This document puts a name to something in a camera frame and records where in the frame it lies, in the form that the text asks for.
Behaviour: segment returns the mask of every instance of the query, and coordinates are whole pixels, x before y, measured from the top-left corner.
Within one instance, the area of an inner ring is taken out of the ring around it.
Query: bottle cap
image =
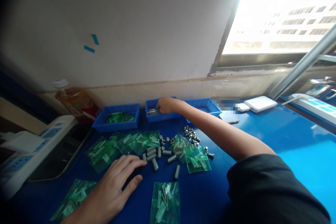
[[[54,80],[52,82],[52,85],[54,86],[54,88],[63,88],[65,86],[68,86],[69,82],[67,82],[66,79],[59,79],[59,80]]]

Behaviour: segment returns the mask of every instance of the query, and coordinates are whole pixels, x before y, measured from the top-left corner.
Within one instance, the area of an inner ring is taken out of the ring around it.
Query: blue tape
[[[94,51],[94,49],[92,49],[92,48],[90,48],[90,47],[87,47],[86,45],[84,46],[84,49],[85,50],[88,50],[88,51],[90,51],[90,52],[92,52],[92,53],[95,53]]]
[[[92,34],[92,38],[94,40],[94,43],[99,46],[99,42],[98,42],[96,34]]]

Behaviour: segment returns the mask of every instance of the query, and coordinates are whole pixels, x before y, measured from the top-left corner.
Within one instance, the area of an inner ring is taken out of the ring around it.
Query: building
[[[336,3],[291,9],[260,20],[237,18],[224,54],[308,52],[336,23]]]

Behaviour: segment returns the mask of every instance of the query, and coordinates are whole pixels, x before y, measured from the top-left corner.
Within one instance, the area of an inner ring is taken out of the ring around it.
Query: plastic bottle
[[[66,79],[52,82],[58,89],[55,98],[66,107],[80,123],[93,123],[100,109],[90,97],[79,87],[72,87]]]

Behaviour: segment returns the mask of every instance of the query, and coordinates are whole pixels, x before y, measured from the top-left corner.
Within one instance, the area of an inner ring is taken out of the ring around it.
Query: window
[[[294,19],[294,20],[286,20],[282,23],[282,25],[301,25],[305,19]]]
[[[307,22],[307,25],[312,25],[314,22],[316,21],[316,19],[310,19],[308,22]]]
[[[235,2],[210,75],[215,73],[213,69],[222,67],[261,67],[298,62],[323,34],[336,25],[319,23],[324,16],[336,16],[336,0]],[[243,30],[244,34],[237,34],[237,30]]]
[[[325,8],[326,8],[326,6],[320,7],[320,8],[317,9],[316,12],[322,12],[322,11],[324,11]]]
[[[336,16],[323,17],[320,23],[336,23]]]
[[[314,7],[308,7],[308,8],[291,10],[288,13],[288,15],[297,15],[297,14],[302,14],[302,13],[310,13],[313,9],[314,9]]]
[[[334,3],[334,5],[330,8],[330,11],[334,11],[334,10],[336,10],[336,3]]]
[[[313,29],[309,34],[310,35],[324,35],[329,31],[329,29]]]
[[[278,30],[277,34],[295,34],[297,29],[291,29],[291,30]]]

